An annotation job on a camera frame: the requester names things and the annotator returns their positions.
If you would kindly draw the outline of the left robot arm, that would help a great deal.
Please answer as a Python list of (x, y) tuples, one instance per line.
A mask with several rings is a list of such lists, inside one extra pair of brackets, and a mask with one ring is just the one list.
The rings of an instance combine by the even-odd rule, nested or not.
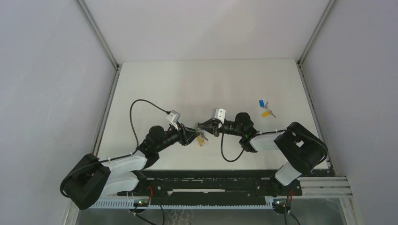
[(62, 180), (60, 193), (81, 210), (91, 207), (101, 197), (122, 191), (142, 195), (147, 183), (137, 178), (134, 172), (152, 166), (160, 158), (162, 150), (175, 143), (189, 145), (199, 134), (199, 131), (180, 123), (168, 130), (153, 126), (131, 153), (107, 159), (86, 154)]

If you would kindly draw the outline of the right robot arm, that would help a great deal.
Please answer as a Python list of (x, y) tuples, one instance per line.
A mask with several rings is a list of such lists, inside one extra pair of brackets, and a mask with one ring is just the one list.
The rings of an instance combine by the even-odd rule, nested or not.
[(248, 113), (240, 112), (231, 121), (219, 109), (213, 118), (198, 123), (197, 128), (214, 136), (239, 136), (239, 144), (246, 152), (281, 151), (287, 161), (271, 178), (272, 191), (277, 195), (284, 195), (294, 180), (310, 173), (328, 156), (326, 144), (298, 122), (282, 130), (260, 132)]

